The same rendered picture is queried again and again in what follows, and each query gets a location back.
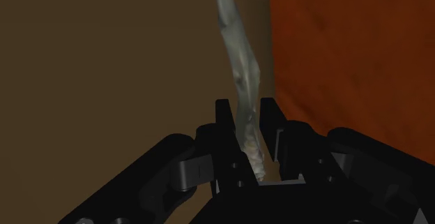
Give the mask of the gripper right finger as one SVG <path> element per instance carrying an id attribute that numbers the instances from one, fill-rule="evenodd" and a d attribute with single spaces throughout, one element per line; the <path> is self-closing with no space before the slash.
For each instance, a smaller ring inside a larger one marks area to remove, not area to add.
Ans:
<path id="1" fill-rule="evenodd" d="M 283 181 L 311 187 L 315 224 L 435 224 L 435 166 L 350 128 L 318 134 L 262 98 L 260 130 Z"/>

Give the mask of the pale grey long thin object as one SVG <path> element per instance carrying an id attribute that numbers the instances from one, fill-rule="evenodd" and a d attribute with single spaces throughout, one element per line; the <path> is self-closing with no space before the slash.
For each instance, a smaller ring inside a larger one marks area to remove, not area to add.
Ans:
<path id="1" fill-rule="evenodd" d="M 216 0 L 220 33 L 229 56 L 237 91 L 235 133 L 257 180 L 266 176 L 257 124 L 260 70 L 234 0 Z"/>

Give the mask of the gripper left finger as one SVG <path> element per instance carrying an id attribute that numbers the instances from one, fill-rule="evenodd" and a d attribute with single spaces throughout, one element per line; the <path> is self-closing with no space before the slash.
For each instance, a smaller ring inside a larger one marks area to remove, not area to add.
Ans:
<path id="1" fill-rule="evenodd" d="M 216 100 L 215 122 L 198 127 L 195 137 L 163 138 L 57 224 L 164 224 L 206 183 L 214 195 L 259 185 L 227 99 Z"/>

